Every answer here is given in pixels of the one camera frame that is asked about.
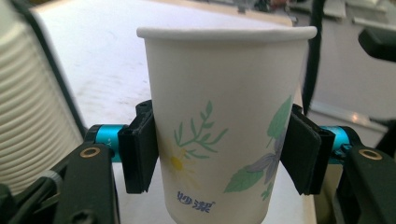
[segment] cup rim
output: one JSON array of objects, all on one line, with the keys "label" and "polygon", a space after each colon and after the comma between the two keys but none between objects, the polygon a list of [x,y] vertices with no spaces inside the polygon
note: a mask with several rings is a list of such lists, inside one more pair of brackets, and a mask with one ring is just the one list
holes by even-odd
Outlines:
[{"label": "cup rim", "polygon": [[138,27],[137,36],[144,39],[179,41],[241,41],[241,42],[283,42],[307,40],[317,34],[314,26],[282,28],[166,28]]}]

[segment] screw hole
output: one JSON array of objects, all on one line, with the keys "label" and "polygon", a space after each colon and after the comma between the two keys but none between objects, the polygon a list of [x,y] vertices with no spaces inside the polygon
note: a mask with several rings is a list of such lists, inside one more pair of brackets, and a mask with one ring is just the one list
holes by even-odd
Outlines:
[{"label": "screw hole", "polygon": [[82,158],[91,158],[99,154],[99,147],[87,147],[79,153],[79,156]]},{"label": "screw hole", "polygon": [[360,153],[363,157],[365,157],[365,158],[367,158],[367,159],[370,159],[370,160],[373,160],[373,161],[380,161],[380,160],[382,160],[382,156],[381,156],[378,152],[373,151],[373,150],[371,150],[371,149],[361,149],[361,150],[359,150],[359,153]]}]

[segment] white table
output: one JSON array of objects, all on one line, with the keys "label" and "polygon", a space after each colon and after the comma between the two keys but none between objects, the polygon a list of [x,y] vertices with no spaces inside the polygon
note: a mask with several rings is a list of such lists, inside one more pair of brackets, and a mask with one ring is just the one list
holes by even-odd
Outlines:
[{"label": "white table", "polygon": [[[35,13],[48,31],[87,127],[130,123],[134,106],[150,99],[144,41],[135,34],[138,26],[290,24],[287,19],[261,13],[249,12],[247,17],[238,15],[236,8],[192,2],[177,6],[141,0],[71,0],[35,8]],[[113,167],[122,223],[175,223],[165,209],[159,164],[149,192],[141,195],[126,194],[121,166],[116,163]],[[316,223],[313,197],[298,195],[281,164],[263,223]]]}]

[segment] white paper cup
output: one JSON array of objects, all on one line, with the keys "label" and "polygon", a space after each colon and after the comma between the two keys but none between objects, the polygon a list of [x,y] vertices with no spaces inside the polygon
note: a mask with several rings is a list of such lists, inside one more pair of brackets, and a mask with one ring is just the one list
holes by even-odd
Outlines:
[{"label": "white paper cup", "polygon": [[262,223],[313,27],[138,28],[166,208],[176,223]]},{"label": "white paper cup", "polygon": [[0,0],[0,183],[23,191],[82,142],[30,26]]}]

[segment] yellow flower print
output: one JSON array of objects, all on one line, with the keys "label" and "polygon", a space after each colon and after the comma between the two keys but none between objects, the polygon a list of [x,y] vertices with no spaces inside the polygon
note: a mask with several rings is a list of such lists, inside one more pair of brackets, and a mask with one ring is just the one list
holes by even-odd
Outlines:
[{"label": "yellow flower print", "polygon": [[195,172],[193,170],[195,161],[186,158],[185,148],[180,148],[171,144],[171,141],[167,141],[164,154],[164,162],[178,182],[182,183],[186,188],[200,188],[195,180]]}]

